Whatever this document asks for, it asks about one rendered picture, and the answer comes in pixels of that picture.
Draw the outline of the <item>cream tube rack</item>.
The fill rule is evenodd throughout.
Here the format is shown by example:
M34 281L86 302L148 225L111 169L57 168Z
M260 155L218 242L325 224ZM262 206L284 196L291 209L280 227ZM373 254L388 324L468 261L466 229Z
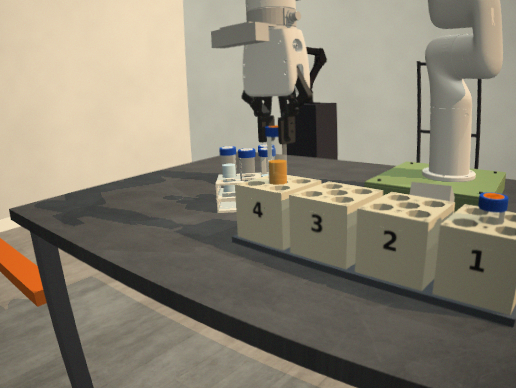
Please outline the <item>cream tube rack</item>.
M234 182L224 182L234 181ZM223 178L222 175L218 176L216 181L216 196L217 196L217 210L218 213L230 213L236 212L236 197L235 192L224 192L221 186L223 185L235 185L245 181L240 180L240 174L237 174L233 178ZM222 196L222 197L221 197Z

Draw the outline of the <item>cream bucket adapter with holes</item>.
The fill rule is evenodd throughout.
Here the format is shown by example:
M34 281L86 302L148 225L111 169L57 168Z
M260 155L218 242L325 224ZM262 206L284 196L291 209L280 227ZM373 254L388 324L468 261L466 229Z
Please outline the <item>cream bucket adapter with holes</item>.
M423 291L435 277L440 224L454 208L396 192L357 208L355 272Z
M511 315L516 213L506 211L501 225L482 223L479 215L478 206L465 204L440 224L432 294Z
M321 180L290 175L282 185L269 184L269 175L235 184L238 237L289 248L289 195L319 184Z
M383 190L326 182L289 195L290 253L347 269L355 264L357 208Z

